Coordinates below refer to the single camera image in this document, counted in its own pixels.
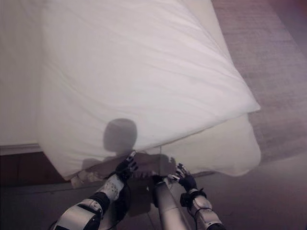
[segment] carpet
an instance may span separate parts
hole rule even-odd
[[[238,71],[261,110],[250,114],[262,162],[307,152],[307,59],[266,0],[213,0]]]

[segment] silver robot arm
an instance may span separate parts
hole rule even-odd
[[[57,221],[54,230],[97,230],[109,205],[118,199],[126,181],[138,169],[133,162],[135,154],[135,151],[132,152],[120,163],[106,183],[92,196],[67,209]]]
[[[189,209],[196,225],[197,220],[200,220],[201,229],[226,230],[217,214],[212,210],[212,205],[207,199],[206,194],[202,190],[197,189],[193,176],[183,164],[177,166],[176,175],[169,175],[168,177],[179,182],[187,191],[181,194],[180,204]]]

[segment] black cable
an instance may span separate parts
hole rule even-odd
[[[58,221],[58,220],[56,220],[56,221],[54,221],[52,224],[50,224],[48,230],[51,230],[51,229],[52,229],[52,226],[55,225],[57,221]]]

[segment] white duvet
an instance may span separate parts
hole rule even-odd
[[[43,24],[38,139],[62,176],[259,109],[181,1],[49,0]]]

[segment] black robotic glove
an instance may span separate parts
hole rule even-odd
[[[134,171],[139,168],[134,161],[135,154],[136,151],[132,151],[132,153],[125,160],[118,164],[115,171],[112,172],[107,178],[116,174],[122,180],[122,182],[126,183],[127,180],[133,175]]]
[[[169,174],[168,177],[171,180],[179,182],[179,184],[182,185],[187,192],[190,192],[192,189],[197,190],[197,185],[194,177],[181,163],[179,163],[176,167],[176,175]]]

